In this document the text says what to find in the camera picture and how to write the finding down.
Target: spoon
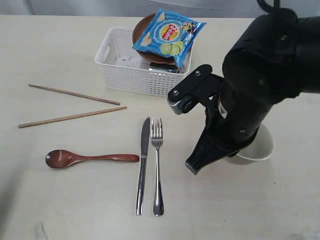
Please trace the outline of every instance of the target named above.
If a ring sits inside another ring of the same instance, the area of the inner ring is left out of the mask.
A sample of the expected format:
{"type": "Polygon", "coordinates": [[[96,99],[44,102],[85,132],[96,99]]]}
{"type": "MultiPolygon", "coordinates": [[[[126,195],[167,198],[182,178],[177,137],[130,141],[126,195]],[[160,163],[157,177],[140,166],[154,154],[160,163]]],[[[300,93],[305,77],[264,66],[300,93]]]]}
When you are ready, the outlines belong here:
{"type": "Polygon", "coordinates": [[[114,160],[121,162],[139,162],[139,156],[133,154],[112,154],[102,156],[81,156],[67,150],[53,150],[45,156],[46,164],[53,169],[63,169],[72,164],[87,160],[114,160]]]}

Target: wooden chopstick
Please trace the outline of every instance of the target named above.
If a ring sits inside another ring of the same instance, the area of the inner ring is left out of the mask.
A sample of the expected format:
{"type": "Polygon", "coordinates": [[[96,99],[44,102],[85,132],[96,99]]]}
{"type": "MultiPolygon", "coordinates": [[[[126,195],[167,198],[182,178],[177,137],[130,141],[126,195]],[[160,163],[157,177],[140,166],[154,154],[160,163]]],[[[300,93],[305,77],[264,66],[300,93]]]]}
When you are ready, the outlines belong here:
{"type": "Polygon", "coordinates": [[[22,129],[22,128],[33,127],[33,126],[38,126],[38,125],[43,125],[43,124],[51,124],[51,123],[61,122],[61,121],[70,120],[70,119],[78,119],[78,118],[88,117],[88,116],[97,115],[97,114],[110,113],[110,112],[114,112],[114,111],[123,110],[126,108],[127,108],[127,106],[121,106],[121,107],[116,107],[116,108],[111,108],[111,109],[106,109],[106,110],[101,110],[101,111],[92,111],[92,112],[76,114],[76,115],[71,115],[71,116],[58,117],[58,118],[53,118],[53,119],[48,119],[48,120],[43,120],[43,121],[29,122],[29,123],[19,124],[18,128],[22,129]]]}
{"type": "Polygon", "coordinates": [[[106,99],[102,99],[102,98],[98,98],[98,97],[94,97],[94,96],[83,95],[83,94],[75,93],[75,92],[71,92],[71,91],[65,91],[65,90],[60,90],[60,89],[56,89],[56,88],[51,88],[51,87],[46,87],[46,86],[38,86],[38,85],[33,85],[33,84],[28,84],[28,86],[32,87],[32,88],[48,90],[48,91],[52,91],[52,92],[56,92],[56,93],[68,94],[71,96],[76,96],[76,97],[80,97],[80,98],[84,98],[84,99],[90,99],[90,100],[95,100],[95,101],[99,101],[99,102],[104,102],[107,104],[114,104],[114,105],[118,105],[118,106],[120,105],[120,102],[117,102],[117,101],[106,100],[106,99]]]}

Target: spoon handle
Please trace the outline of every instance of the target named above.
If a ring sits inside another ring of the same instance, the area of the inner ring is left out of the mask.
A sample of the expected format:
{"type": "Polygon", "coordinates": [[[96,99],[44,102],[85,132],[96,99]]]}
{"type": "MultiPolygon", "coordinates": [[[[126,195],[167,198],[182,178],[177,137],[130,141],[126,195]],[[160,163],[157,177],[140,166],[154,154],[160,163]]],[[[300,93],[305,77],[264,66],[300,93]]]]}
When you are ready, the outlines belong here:
{"type": "Polygon", "coordinates": [[[139,156],[134,154],[109,154],[102,156],[79,156],[79,160],[112,160],[121,162],[139,162],[139,156]]]}

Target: chip bag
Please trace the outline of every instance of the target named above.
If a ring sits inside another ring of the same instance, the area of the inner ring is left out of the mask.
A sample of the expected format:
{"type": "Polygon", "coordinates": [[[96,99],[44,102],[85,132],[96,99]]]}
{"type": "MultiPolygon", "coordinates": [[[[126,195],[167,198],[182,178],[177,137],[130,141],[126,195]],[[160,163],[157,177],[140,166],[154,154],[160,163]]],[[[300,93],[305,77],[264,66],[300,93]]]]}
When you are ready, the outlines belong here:
{"type": "Polygon", "coordinates": [[[192,43],[206,22],[197,22],[179,13],[159,9],[133,45],[133,49],[174,58],[180,68],[192,43]]]}

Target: basket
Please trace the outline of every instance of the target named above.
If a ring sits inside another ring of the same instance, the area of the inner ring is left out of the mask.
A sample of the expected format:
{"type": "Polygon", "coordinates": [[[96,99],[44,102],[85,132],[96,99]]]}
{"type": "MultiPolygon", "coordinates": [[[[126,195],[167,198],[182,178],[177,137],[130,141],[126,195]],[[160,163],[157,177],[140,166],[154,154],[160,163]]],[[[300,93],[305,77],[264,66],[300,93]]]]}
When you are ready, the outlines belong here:
{"type": "Polygon", "coordinates": [[[183,73],[149,70],[150,62],[132,49],[133,29],[113,27],[107,32],[96,56],[109,89],[166,97],[190,70],[192,50],[181,68],[183,73]]]}

